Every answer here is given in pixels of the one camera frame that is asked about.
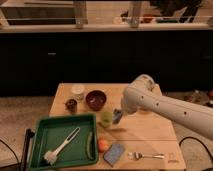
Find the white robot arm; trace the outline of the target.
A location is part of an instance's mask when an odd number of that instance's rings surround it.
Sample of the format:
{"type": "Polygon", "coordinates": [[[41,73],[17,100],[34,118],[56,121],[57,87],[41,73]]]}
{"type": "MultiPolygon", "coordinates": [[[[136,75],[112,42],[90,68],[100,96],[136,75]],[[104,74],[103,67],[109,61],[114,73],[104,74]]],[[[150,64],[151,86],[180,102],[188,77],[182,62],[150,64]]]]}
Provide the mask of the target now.
{"type": "Polygon", "coordinates": [[[138,76],[123,89],[122,111],[133,114],[139,108],[147,109],[213,140],[213,108],[157,95],[154,86],[151,76],[138,76]]]}

